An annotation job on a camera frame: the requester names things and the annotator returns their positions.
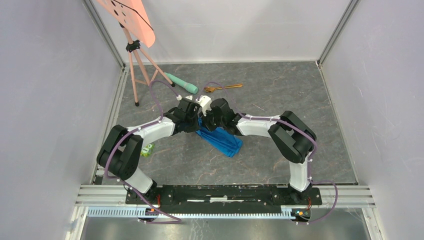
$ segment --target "folded cloth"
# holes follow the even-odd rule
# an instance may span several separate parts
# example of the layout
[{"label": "folded cloth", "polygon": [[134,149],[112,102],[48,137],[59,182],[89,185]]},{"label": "folded cloth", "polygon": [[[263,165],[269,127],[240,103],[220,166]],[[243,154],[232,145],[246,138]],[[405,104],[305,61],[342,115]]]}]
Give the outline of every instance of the folded cloth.
[{"label": "folded cloth", "polygon": [[202,119],[198,119],[200,130],[196,133],[227,157],[232,158],[242,148],[243,142],[236,136],[229,134],[224,129],[218,127],[214,131],[209,131],[202,126]]}]

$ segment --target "white wall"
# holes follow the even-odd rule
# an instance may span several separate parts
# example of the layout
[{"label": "white wall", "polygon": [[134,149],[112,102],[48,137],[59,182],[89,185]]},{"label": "white wall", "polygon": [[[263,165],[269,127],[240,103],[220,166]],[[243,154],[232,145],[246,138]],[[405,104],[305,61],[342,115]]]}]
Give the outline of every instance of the white wall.
[{"label": "white wall", "polygon": [[[124,61],[127,40],[92,0]],[[156,62],[317,60],[349,0],[143,0]]]},{"label": "white wall", "polygon": [[0,239],[60,240],[120,69],[80,0],[1,3]]},{"label": "white wall", "polygon": [[424,1],[363,0],[323,73],[388,239],[422,239]]}]

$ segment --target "robotic arm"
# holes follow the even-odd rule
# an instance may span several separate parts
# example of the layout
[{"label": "robotic arm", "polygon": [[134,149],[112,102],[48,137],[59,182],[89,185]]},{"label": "robotic arm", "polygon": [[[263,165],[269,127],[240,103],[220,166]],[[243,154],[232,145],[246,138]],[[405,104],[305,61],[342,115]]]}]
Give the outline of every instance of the robotic arm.
[{"label": "robotic arm", "polygon": [[301,198],[311,188],[308,181],[307,157],[314,148],[312,142],[296,131],[291,133],[292,129],[284,124],[258,119],[280,119],[300,129],[314,140],[317,139],[315,133],[291,111],[266,118],[248,114],[245,116],[247,118],[234,113],[224,98],[212,101],[208,96],[201,96],[199,99],[193,100],[192,96],[188,96],[179,99],[178,106],[164,113],[162,119],[158,118],[151,122],[158,121],[156,124],[145,128],[141,128],[142,125],[128,128],[120,125],[114,126],[97,156],[97,162],[105,167],[117,142],[129,131],[140,128],[122,142],[121,147],[125,146],[125,148],[115,152],[108,170],[131,184],[142,194],[146,194],[150,189],[156,187],[156,183],[138,168],[142,148],[161,138],[180,132],[191,133],[199,130],[198,120],[201,118],[202,126],[209,131],[221,127],[232,135],[257,135],[271,138],[281,154],[289,161],[289,188]]}]

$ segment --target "pink board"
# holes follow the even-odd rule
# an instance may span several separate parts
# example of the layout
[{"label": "pink board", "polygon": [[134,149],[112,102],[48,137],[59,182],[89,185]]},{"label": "pink board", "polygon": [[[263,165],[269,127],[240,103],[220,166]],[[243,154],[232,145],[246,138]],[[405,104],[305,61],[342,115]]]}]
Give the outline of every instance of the pink board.
[{"label": "pink board", "polygon": [[141,0],[97,0],[97,2],[116,18],[120,24],[137,37],[140,42],[144,43],[148,48],[153,45],[156,39],[155,33],[149,26],[150,21]]}]

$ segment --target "floor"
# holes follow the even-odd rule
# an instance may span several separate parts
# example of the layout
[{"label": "floor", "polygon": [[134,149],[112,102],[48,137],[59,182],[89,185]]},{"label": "floor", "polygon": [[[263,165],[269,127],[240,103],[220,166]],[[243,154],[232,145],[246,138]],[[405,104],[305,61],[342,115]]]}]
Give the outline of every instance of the floor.
[{"label": "floor", "polygon": [[[328,209],[313,209],[321,217]],[[336,208],[324,221],[296,226],[284,219],[183,219],[179,225],[144,225],[134,218],[88,217],[82,240],[370,240],[360,208]]]},{"label": "floor", "polygon": [[[319,149],[312,162],[313,179],[356,182],[326,87],[314,62],[170,64],[160,67],[199,88],[208,81],[223,85],[243,83],[243,87],[228,91],[244,113],[275,116],[291,110],[317,135]],[[149,65],[146,68],[152,76],[154,67]],[[143,79],[138,66],[135,66],[135,76]],[[153,89],[164,111],[178,104],[166,86],[155,84]],[[183,96],[189,95],[179,86],[175,89]],[[128,75],[117,124],[136,126],[159,116],[147,86],[137,84],[137,92],[138,107],[134,105]],[[207,95],[212,99],[228,99],[222,90]],[[153,154],[140,157],[139,167],[159,185],[289,182],[289,162],[271,139],[260,136],[243,136],[240,139],[243,141],[240,152],[229,158],[195,133],[180,133],[156,141]],[[103,182],[115,183],[107,179]]]}]

